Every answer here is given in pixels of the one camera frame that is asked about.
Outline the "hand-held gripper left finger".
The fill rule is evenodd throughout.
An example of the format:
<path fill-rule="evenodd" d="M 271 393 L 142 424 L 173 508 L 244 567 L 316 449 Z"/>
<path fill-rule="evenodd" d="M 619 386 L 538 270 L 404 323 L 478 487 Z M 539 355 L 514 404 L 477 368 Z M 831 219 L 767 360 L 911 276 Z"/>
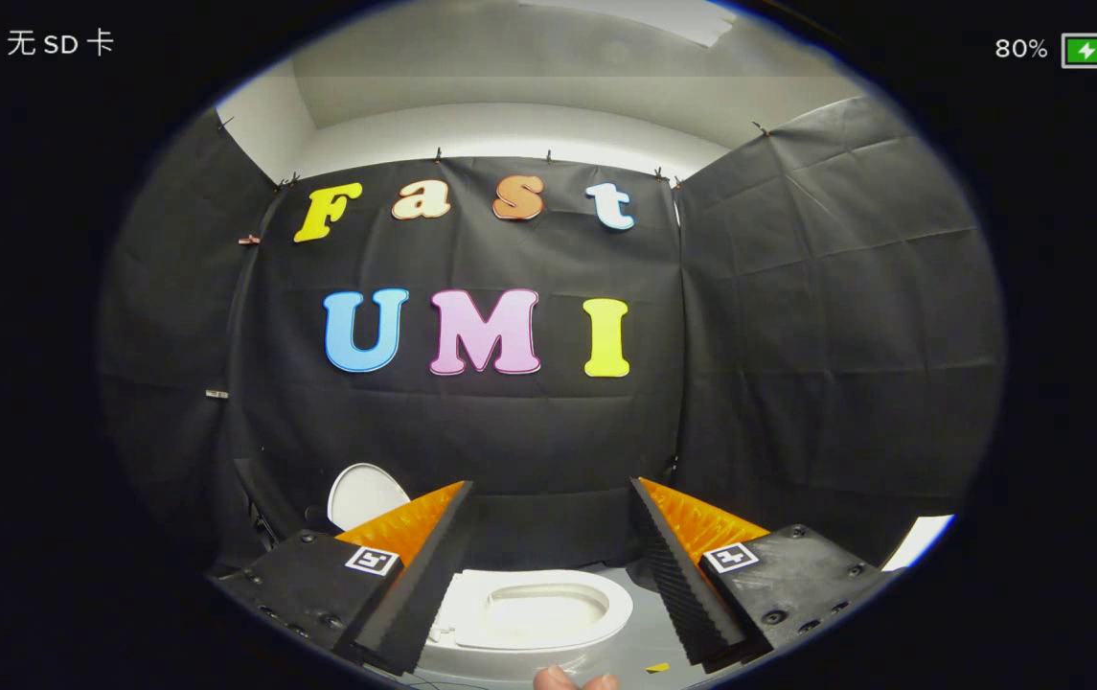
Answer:
<path fill-rule="evenodd" d="M 473 495 L 457 480 L 337 536 L 299 530 L 214 584 L 315 651 L 412 672 L 468 554 Z"/>

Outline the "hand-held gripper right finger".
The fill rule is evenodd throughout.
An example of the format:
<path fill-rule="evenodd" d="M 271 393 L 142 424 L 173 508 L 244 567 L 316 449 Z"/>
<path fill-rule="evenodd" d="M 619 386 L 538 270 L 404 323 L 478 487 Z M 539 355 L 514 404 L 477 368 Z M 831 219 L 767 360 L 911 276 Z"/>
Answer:
<path fill-rule="evenodd" d="M 647 477 L 632 477 L 630 496 L 676 637 L 709 672 L 816 636 L 889 581 L 806 524 L 767 530 Z"/>

